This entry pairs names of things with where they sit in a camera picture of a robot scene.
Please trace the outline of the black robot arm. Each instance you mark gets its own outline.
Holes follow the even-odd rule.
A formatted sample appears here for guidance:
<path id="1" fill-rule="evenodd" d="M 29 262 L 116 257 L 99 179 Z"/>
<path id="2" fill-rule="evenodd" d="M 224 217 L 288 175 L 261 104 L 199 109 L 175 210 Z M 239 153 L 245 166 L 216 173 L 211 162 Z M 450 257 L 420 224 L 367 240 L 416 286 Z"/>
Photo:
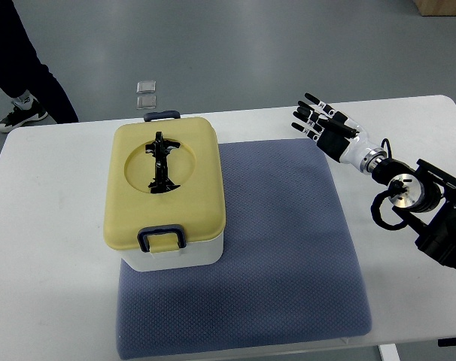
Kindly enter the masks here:
<path id="1" fill-rule="evenodd" d="M 392 157 L 386 138 L 374 162 L 372 179 L 387 187 L 370 208 L 375 224 L 389 231 L 412 228 L 421 252 L 456 269 L 456 177 L 423 159 L 410 168 Z"/>

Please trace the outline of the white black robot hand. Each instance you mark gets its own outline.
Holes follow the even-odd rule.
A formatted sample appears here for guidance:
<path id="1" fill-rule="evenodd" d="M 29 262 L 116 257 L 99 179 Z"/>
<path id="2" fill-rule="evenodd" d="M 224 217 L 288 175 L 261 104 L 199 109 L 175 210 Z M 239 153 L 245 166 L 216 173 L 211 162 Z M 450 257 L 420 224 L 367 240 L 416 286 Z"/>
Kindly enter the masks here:
<path id="1" fill-rule="evenodd" d="M 310 93 L 305 98 L 298 102 L 293 112 L 298 121 L 291 126 L 315 142 L 331 159 L 370 174 L 388 158 L 387 151 L 373 144 L 359 123 Z"/>

